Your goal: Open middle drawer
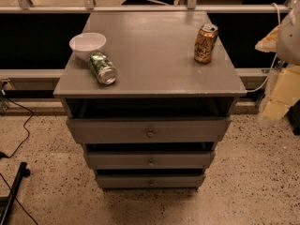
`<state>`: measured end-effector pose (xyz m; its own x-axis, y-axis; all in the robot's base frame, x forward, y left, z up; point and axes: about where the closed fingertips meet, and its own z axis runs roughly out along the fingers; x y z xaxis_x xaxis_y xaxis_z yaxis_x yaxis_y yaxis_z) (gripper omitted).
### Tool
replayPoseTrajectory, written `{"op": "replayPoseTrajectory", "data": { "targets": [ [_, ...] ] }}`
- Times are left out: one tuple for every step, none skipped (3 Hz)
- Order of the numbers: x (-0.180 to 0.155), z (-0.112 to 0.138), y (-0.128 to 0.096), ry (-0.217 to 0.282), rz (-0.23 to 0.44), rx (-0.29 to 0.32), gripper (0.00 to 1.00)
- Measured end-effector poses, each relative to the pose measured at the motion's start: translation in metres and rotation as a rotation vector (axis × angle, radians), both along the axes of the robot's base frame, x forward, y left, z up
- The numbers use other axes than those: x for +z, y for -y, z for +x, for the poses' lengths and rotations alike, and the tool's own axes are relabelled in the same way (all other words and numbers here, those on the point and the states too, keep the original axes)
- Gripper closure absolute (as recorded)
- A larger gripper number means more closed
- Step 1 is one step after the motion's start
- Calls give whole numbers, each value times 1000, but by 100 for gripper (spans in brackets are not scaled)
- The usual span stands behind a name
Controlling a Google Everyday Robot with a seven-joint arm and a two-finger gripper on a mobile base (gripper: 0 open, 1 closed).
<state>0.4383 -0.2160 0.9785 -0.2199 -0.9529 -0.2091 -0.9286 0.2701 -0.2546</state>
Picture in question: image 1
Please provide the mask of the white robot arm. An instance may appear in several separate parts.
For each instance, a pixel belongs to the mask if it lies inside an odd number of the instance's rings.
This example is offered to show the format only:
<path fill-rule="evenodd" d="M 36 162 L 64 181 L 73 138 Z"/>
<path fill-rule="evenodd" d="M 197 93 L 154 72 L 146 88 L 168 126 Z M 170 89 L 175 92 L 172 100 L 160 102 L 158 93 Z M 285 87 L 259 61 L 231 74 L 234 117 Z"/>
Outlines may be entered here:
<path fill-rule="evenodd" d="M 287 63 L 267 83 L 269 91 L 260 108 L 263 121 L 276 122 L 300 100 L 300 3 L 255 45 L 255 49 L 275 53 L 279 60 Z"/>

